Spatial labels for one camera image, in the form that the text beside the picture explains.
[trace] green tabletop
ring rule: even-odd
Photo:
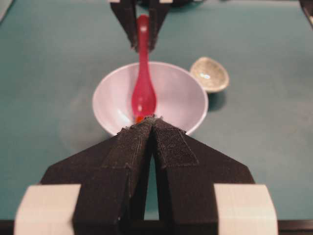
[[[299,4],[173,10],[151,60],[189,69],[201,56],[222,63],[231,81],[210,95],[193,137],[246,164],[279,219],[313,219],[313,32]],[[93,91],[136,61],[105,0],[15,1],[0,24],[0,219],[14,218],[49,165],[109,137],[93,115]],[[150,176],[146,218],[157,219],[153,167]]]

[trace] red spoon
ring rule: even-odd
[[[139,73],[132,96],[132,109],[135,121],[140,122],[145,116],[156,110],[157,98],[150,79],[148,59],[149,16],[141,15],[137,19],[139,41]]]

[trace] bowl rim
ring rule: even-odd
[[[149,61],[149,65],[150,65],[150,64],[168,66],[168,67],[172,67],[172,68],[174,68],[174,69],[180,70],[181,72],[187,74],[191,79],[193,79],[193,80],[197,83],[197,85],[200,87],[200,90],[202,91],[203,98],[204,98],[204,108],[203,108],[202,115],[201,115],[201,117],[199,118],[199,120],[197,121],[197,123],[196,123],[192,128],[190,128],[190,130],[188,130],[188,131],[186,132],[187,135],[191,135],[191,134],[200,126],[200,124],[203,122],[204,118],[206,117],[206,114],[207,114],[207,111],[208,111],[208,108],[209,108],[209,100],[208,100],[208,94],[207,94],[207,92],[203,89],[203,87],[201,86],[200,82],[199,82],[197,79],[195,79],[189,71],[187,71],[187,70],[185,70],[185,69],[183,69],[183,68],[181,68],[181,67],[179,67],[179,66],[177,66],[177,65],[173,65],[173,64],[169,64],[169,63],[165,63],[165,62],[159,62],[159,61]],[[115,73],[117,73],[117,72],[119,72],[120,70],[123,70],[123,69],[125,69],[125,68],[129,68],[129,67],[133,67],[133,66],[138,66],[138,65],[139,65],[139,62],[130,63],[130,64],[127,64],[127,65],[123,65],[123,66],[121,66],[121,67],[118,67],[117,69],[111,71],[110,73],[108,73],[107,75],[105,75],[105,76],[101,79],[101,81],[98,83],[97,87],[95,88],[95,90],[94,90],[94,92],[93,92],[93,95],[92,95],[92,110],[93,110],[93,115],[95,116],[97,122],[101,125],[101,127],[102,127],[103,129],[105,129],[105,131],[107,131],[107,132],[108,132],[109,134],[111,134],[112,136],[117,135],[117,133],[115,133],[113,130],[111,130],[109,127],[107,127],[107,126],[105,125],[105,123],[102,123],[102,122],[99,120],[98,115],[97,115],[97,113],[96,113],[96,109],[95,109],[95,96],[96,96],[96,93],[97,93],[97,91],[98,91],[100,85],[101,85],[102,83],[104,83],[105,80],[107,80],[110,76],[112,76],[113,74],[115,74]]]

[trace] white block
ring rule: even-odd
[[[72,218],[80,187],[29,186],[16,214],[14,235],[74,235]]]
[[[274,205],[265,185],[214,184],[219,235],[278,235]]]

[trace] white bowl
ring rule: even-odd
[[[129,64],[114,70],[102,79],[93,94],[94,115],[112,135],[134,123],[131,98],[138,65]],[[189,72],[178,66],[149,62],[149,68],[156,92],[156,116],[190,135],[206,116],[206,92]]]

